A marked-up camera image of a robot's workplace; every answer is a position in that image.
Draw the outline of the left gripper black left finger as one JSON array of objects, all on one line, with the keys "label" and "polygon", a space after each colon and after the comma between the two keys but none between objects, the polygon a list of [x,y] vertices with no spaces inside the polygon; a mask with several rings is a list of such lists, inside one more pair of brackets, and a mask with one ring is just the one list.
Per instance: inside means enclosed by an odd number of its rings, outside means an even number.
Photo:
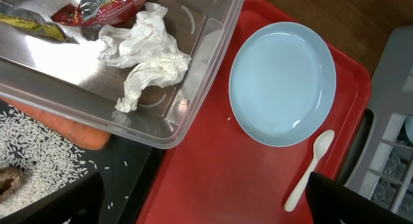
[{"label": "left gripper black left finger", "polygon": [[103,179],[94,172],[2,218],[1,224],[98,223],[104,198]]}]

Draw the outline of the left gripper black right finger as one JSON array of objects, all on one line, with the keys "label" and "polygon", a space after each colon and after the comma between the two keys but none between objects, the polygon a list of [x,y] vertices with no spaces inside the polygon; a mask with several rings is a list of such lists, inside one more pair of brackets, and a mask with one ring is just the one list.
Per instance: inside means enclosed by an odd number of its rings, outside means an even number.
[{"label": "left gripper black right finger", "polygon": [[314,224],[410,224],[318,172],[310,174],[305,196]]}]

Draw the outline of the orange carrot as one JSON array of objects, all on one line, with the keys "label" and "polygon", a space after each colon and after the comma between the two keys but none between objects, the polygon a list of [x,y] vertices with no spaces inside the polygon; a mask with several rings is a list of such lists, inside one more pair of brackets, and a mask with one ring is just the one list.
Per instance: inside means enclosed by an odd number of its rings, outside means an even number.
[{"label": "orange carrot", "polygon": [[71,119],[58,116],[36,107],[3,96],[1,96],[1,100],[24,112],[32,119],[44,124],[46,127],[51,128],[81,148],[87,150],[101,150],[111,137],[111,134],[108,132],[72,121]]}]

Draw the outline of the brown food scrap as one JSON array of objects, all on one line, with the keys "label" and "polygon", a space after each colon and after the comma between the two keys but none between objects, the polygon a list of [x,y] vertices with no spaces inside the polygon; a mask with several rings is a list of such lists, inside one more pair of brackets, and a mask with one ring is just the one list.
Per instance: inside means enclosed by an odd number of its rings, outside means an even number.
[{"label": "brown food scrap", "polygon": [[14,194],[25,182],[21,170],[16,167],[1,169],[1,203]]}]

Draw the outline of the white tissue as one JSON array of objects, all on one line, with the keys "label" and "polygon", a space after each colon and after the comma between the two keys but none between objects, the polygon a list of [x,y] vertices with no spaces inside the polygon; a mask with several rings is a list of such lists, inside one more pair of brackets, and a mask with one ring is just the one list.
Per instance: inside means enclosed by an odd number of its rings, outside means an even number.
[{"label": "white tissue", "polygon": [[124,96],[117,100],[120,112],[136,110],[146,87],[180,83],[189,68],[190,55],[180,51],[166,31],[163,18],[167,12],[166,7],[147,2],[132,28],[105,25],[99,31],[99,40],[106,46],[98,60],[107,66],[132,68],[124,82]]}]

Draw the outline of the yellow snack wrapper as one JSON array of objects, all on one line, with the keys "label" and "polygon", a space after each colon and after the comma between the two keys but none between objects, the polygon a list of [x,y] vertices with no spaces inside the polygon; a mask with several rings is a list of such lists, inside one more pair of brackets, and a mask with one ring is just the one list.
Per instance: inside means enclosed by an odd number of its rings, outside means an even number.
[{"label": "yellow snack wrapper", "polygon": [[45,0],[7,2],[1,0],[1,24],[5,24],[33,37],[49,39],[63,44],[80,42],[68,35],[56,22],[46,15],[50,13],[51,3]]}]

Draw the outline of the red snack wrapper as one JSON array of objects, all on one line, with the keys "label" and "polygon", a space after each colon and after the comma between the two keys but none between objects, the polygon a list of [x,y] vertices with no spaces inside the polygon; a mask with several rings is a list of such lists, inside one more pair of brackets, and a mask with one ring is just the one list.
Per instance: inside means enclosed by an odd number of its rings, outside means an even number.
[{"label": "red snack wrapper", "polygon": [[66,5],[51,20],[66,26],[117,25],[142,9],[146,0],[81,0],[77,6]]}]

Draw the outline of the black food waste tray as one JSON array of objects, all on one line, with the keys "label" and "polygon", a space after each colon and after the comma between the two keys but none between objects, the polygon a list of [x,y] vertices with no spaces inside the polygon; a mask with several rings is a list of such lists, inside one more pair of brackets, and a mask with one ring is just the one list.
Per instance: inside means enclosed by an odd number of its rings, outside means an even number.
[{"label": "black food waste tray", "polygon": [[[1,111],[8,105],[1,102]],[[115,167],[111,175],[103,175],[105,198],[100,223],[135,223],[145,201],[163,151],[113,135],[102,150],[88,150],[87,156]]]}]

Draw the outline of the grey dishwasher rack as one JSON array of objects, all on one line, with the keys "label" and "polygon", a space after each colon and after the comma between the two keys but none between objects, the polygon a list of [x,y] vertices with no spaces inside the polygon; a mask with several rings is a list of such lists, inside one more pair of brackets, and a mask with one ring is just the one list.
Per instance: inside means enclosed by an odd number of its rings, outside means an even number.
[{"label": "grey dishwasher rack", "polygon": [[412,221],[412,27],[390,35],[372,77],[372,95],[359,135],[366,142],[345,186]]}]

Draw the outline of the white rice pile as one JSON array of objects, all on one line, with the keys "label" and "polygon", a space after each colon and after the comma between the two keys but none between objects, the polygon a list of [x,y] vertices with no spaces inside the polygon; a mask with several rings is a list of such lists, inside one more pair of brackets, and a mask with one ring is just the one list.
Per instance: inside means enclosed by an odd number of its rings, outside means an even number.
[{"label": "white rice pile", "polygon": [[109,162],[100,163],[88,153],[15,107],[2,110],[1,167],[19,169],[23,184],[1,202],[1,217],[98,170],[103,175],[115,172]]}]

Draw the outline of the white plastic spoon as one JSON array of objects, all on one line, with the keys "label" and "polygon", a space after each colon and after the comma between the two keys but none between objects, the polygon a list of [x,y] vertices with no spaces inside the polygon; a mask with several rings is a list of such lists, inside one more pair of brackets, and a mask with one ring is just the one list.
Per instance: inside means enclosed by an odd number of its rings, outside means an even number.
[{"label": "white plastic spoon", "polygon": [[284,210],[287,212],[292,212],[300,200],[300,197],[304,193],[306,185],[308,183],[308,179],[310,174],[315,171],[317,164],[319,163],[320,159],[327,153],[332,141],[334,139],[335,132],[333,130],[324,131],[320,134],[314,144],[313,144],[313,158],[310,162],[308,168],[302,175],[301,179],[298,181],[297,185],[294,187],[293,191],[290,193],[289,197],[287,198]]}]

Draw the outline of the red plastic tray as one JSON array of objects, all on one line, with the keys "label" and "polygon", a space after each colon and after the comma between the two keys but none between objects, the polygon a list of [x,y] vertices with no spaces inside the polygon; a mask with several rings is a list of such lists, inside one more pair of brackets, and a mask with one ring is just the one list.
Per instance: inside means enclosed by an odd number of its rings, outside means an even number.
[{"label": "red plastic tray", "polygon": [[290,17],[265,0],[245,0],[227,53],[182,142],[167,150],[138,217],[144,223],[310,223],[305,198],[284,202],[312,159],[314,138],[268,147],[238,125],[228,79],[241,45],[259,28]]}]

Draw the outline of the clear plastic bin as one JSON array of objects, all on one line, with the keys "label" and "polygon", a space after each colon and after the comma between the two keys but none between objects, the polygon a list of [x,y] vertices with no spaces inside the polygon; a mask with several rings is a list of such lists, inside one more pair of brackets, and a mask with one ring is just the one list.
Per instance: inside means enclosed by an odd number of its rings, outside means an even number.
[{"label": "clear plastic bin", "polygon": [[62,26],[65,41],[1,24],[1,95],[128,139],[168,149],[184,139],[227,51],[244,0],[148,0],[192,58],[176,85],[144,89],[135,111],[116,110],[129,69],[98,58],[97,27]]}]

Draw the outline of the light blue plate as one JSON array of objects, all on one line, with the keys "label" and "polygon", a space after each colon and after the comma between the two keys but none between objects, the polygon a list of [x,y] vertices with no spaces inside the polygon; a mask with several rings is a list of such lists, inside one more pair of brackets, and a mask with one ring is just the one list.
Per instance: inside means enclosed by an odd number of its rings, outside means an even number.
[{"label": "light blue plate", "polygon": [[290,21],[254,32],[234,58],[228,81],[239,126],[255,141],[288,147],[323,124],[336,94],[336,67],[326,42]]}]

